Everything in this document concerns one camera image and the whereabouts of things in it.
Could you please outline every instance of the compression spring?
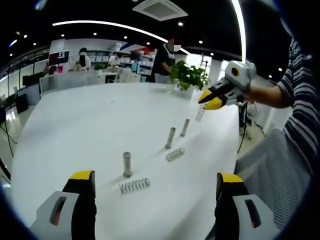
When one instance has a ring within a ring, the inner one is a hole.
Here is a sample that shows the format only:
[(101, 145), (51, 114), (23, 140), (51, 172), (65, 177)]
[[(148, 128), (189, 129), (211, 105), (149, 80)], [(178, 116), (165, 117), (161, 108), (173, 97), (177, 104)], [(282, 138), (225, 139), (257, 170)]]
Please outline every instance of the compression spring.
[(201, 103), (200, 104), (199, 110), (198, 110), (198, 112), (196, 114), (196, 117), (195, 117), (195, 120), (197, 122), (200, 122), (202, 117), (204, 116), (204, 114), (205, 114), (205, 106), (206, 106), (205, 103)]
[(130, 193), (136, 190), (145, 189), (150, 186), (150, 181), (148, 178), (142, 178), (135, 181), (126, 182), (119, 185), (122, 194)]
[(179, 148), (171, 153), (169, 153), (167, 156), (165, 156), (165, 159), (168, 162), (172, 162), (173, 160), (179, 158), (183, 154), (185, 154), (186, 150), (184, 148)]

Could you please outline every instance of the metal rod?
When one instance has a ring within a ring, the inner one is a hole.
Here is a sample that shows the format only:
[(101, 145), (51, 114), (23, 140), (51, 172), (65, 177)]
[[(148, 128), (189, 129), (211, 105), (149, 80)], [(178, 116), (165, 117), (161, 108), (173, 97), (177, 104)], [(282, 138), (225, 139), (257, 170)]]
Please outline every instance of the metal rod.
[(131, 178), (132, 172), (131, 172), (131, 153), (128, 151), (125, 151), (123, 153), (123, 165), (124, 165), (124, 172), (123, 176), (126, 179)]
[(172, 127), (170, 129), (170, 133), (169, 133), (168, 140), (166, 141), (166, 145), (164, 146), (166, 149), (171, 148), (171, 144), (172, 144), (172, 140), (174, 139), (175, 132), (176, 132), (176, 129)]
[(183, 125), (183, 128), (182, 128), (182, 131), (181, 131), (181, 133), (180, 133), (180, 136), (181, 136), (181, 137), (186, 136), (186, 131), (187, 131), (187, 127), (188, 127), (188, 125), (189, 125), (189, 121), (190, 121), (190, 119), (188, 119), (188, 118), (185, 119), (184, 125)]

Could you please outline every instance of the ceiling light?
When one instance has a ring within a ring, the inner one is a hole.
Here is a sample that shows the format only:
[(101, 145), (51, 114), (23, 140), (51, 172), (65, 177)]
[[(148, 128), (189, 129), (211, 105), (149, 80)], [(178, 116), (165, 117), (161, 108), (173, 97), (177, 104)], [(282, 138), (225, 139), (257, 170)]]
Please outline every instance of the ceiling light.
[(13, 40), (13, 41), (9, 44), (9, 48), (10, 48), (13, 44), (15, 44), (17, 41), (18, 41), (17, 39), (16, 39), (16, 40)]
[(231, 0), (236, 18), (238, 20), (239, 31), (240, 31), (240, 39), (241, 39), (241, 53), (242, 53), (242, 63), (246, 63), (246, 54), (247, 54), (247, 43), (246, 43), (246, 28), (244, 16), (242, 14), (242, 10), (240, 7), (239, 0)]
[[(124, 29), (130, 29), (130, 30), (133, 30), (133, 31), (145, 34), (145, 35), (148, 35), (148, 36), (153, 37), (155, 39), (159, 39), (159, 40), (161, 40), (162, 42), (165, 42), (165, 43), (168, 42), (167, 39), (165, 39), (163, 37), (160, 37), (158, 35), (155, 35), (155, 34), (153, 34), (151, 32), (144, 31), (144, 30), (141, 30), (141, 29), (136, 28), (136, 27), (127, 26), (127, 25), (123, 25), (123, 24), (119, 24), (119, 23), (115, 23), (115, 22), (108, 22), (108, 21), (94, 21), (94, 20), (62, 21), (62, 22), (53, 23), (52, 26), (59, 26), (59, 25), (66, 25), (66, 24), (103, 24), (103, 25), (111, 25), (111, 26), (120, 27), (120, 28), (124, 28)], [(182, 52), (184, 52), (185, 54), (188, 54), (188, 55), (190, 54), (190, 52), (188, 52), (187, 50), (185, 50), (183, 48), (180, 48), (180, 50)]]

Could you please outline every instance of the desk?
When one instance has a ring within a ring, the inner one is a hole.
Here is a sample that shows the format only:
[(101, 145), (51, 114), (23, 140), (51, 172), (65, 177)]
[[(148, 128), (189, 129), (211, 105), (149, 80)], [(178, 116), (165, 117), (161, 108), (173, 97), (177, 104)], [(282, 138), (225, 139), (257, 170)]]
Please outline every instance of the desk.
[(114, 76), (114, 78), (116, 78), (116, 75), (117, 75), (116, 72), (100, 72), (100, 73), (98, 73), (98, 79), (102, 78), (103, 83), (107, 84), (107, 83), (109, 83), (109, 79), (107, 79), (106, 77), (107, 76)]
[[(37, 208), (77, 171), (96, 179), (97, 240), (203, 240), (215, 223), (218, 172), (233, 173), (238, 107), (208, 111), (195, 121), (191, 100), (156, 83), (115, 83), (43, 96), (29, 117), (12, 164), (12, 201), (27, 226)], [(190, 119), (185, 137), (180, 132)], [(171, 150), (169, 131), (176, 128)], [(167, 162), (178, 148), (185, 154)], [(123, 177), (131, 152), (132, 178)], [(119, 184), (149, 178), (151, 186), (121, 195)]]

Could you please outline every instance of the black cable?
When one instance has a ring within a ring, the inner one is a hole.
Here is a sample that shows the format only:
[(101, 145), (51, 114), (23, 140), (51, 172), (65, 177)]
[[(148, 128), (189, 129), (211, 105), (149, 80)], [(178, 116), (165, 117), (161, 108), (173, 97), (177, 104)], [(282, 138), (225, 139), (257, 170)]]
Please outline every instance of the black cable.
[(11, 141), (12, 141), (14, 144), (17, 144), (2, 126), (0, 126), (0, 128), (1, 128), (3, 131), (5, 131), (5, 133), (9, 136), (9, 138), (11, 139)]
[(243, 107), (245, 108), (245, 113), (243, 114), (244, 117), (243, 117), (243, 120), (244, 120), (244, 127), (243, 127), (243, 135), (242, 135), (242, 140), (241, 140), (241, 143), (240, 143), (240, 146), (239, 146), (239, 149), (238, 151), (236, 152), (237, 154), (239, 153), (241, 147), (242, 147), (242, 143), (244, 142), (244, 139), (245, 139), (245, 135), (246, 135), (246, 128), (247, 128), (247, 110), (248, 110), (248, 103), (245, 103), (243, 105)]
[(8, 138), (8, 143), (9, 143), (11, 155), (12, 155), (12, 157), (14, 157), (14, 152), (12, 151), (12, 148), (11, 148), (11, 143), (10, 143), (10, 138), (9, 138), (9, 134), (8, 134), (8, 128), (7, 128), (6, 121), (4, 121), (4, 126), (5, 126), (6, 137)]
[(1, 158), (0, 158), (0, 168), (2, 169), (2, 171), (4, 172), (6, 177), (11, 181), (11, 174), (8, 171), (8, 169), (6, 168), (5, 164), (2, 162)]

